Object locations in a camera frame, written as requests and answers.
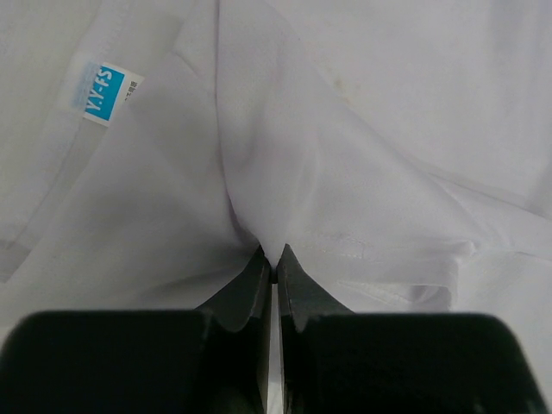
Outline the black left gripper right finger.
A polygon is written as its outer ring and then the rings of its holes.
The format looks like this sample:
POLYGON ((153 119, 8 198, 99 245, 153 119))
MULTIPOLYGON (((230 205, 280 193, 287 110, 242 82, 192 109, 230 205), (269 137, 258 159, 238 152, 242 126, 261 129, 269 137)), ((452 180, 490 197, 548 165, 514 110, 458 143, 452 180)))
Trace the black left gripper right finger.
POLYGON ((356 313, 285 247, 277 266, 287 413, 544 413, 517 339, 496 317, 356 313))

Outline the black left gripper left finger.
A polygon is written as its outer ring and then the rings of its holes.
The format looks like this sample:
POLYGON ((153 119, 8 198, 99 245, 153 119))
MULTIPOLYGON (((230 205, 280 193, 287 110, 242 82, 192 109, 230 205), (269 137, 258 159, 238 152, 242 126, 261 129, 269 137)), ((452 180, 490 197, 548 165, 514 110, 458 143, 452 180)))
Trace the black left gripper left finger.
POLYGON ((270 266, 192 310, 42 311, 1 351, 4 413, 261 413, 270 266))

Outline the white t shirt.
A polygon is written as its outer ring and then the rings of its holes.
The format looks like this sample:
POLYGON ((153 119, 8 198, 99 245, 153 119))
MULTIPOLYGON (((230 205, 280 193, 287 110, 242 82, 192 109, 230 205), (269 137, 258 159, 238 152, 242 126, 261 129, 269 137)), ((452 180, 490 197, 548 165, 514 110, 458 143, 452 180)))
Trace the white t shirt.
POLYGON ((550 338, 550 2, 2 2, 2 331, 285 246, 355 310, 550 338))

